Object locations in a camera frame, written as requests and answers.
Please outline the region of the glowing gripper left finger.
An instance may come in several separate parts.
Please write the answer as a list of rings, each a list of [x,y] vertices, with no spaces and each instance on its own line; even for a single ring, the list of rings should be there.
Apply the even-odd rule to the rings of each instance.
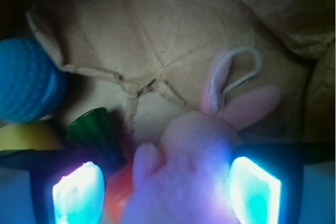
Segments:
[[[107,179],[122,165],[122,154],[1,151],[1,223],[113,223]]]

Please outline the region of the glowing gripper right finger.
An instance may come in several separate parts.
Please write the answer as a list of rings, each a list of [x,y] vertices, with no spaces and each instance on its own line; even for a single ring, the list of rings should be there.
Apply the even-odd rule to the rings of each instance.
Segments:
[[[335,223],[335,145],[242,145],[229,195],[240,223]]]

